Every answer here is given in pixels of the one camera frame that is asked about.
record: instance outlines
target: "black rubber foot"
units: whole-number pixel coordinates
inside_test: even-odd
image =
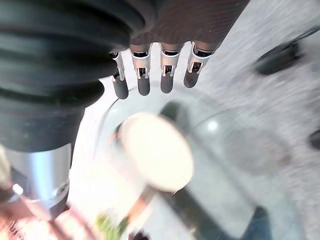
[[[121,81],[120,78],[116,78],[115,81],[113,81],[113,86],[115,94],[119,99],[126,99],[128,97],[129,90],[126,79]]]
[[[253,68],[262,75],[271,75],[294,65],[302,57],[298,42],[281,44],[263,54]]]
[[[144,75],[141,76],[141,79],[138,79],[138,91],[142,96],[150,93],[150,79],[145,78]]]
[[[196,72],[190,73],[187,70],[184,75],[183,83],[187,88],[190,89],[196,85],[198,78],[199,78],[199,74],[197,74]]]
[[[170,73],[167,73],[165,76],[161,76],[160,87],[161,91],[165,94],[168,94],[172,91],[174,86],[174,77],[170,76]]]
[[[320,150],[320,129],[310,134],[309,143],[314,149]]]

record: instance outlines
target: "blurry circular object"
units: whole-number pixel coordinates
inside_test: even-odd
[[[165,118],[136,113],[121,124],[119,137],[126,154],[152,187],[176,192],[191,180],[194,163],[190,146]]]

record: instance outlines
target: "round white disc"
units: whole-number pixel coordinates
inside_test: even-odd
[[[176,192],[193,176],[192,152],[184,136],[165,118],[140,112],[124,121],[120,141],[147,183]]]

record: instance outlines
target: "gray concrete floor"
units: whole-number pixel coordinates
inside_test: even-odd
[[[268,77],[254,74],[251,64],[269,49],[317,23],[320,24],[318,0],[252,0],[195,87],[229,108],[268,107],[269,121],[275,123],[272,128],[288,147],[289,158],[276,169],[278,184],[295,201],[308,240],[320,239],[320,153],[306,144],[308,134],[320,126],[320,79],[315,74],[319,67],[309,54],[296,66]],[[175,84],[182,84],[189,49],[187,44],[181,53]],[[133,87],[137,80],[128,51],[123,58],[128,85]],[[151,52],[151,81],[159,82],[160,76],[160,52],[155,44]],[[84,132],[90,131],[93,120],[99,119],[116,99],[111,81],[106,79],[104,84],[106,92],[98,105],[86,111],[78,148],[88,147],[81,142]]]

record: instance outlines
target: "transparent plastic container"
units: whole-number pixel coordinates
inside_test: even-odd
[[[243,107],[226,109],[194,89],[151,89],[141,96],[134,88],[112,104],[89,164],[71,181],[73,199],[90,198],[90,207],[77,204],[89,220],[104,211],[115,223],[131,216],[123,239],[139,229],[153,240],[304,239],[295,205],[277,183],[285,145],[278,144],[275,124],[263,122],[263,109],[245,115]],[[173,194],[150,187],[117,143],[117,127],[139,112],[165,116],[187,139],[194,176],[184,189]]]

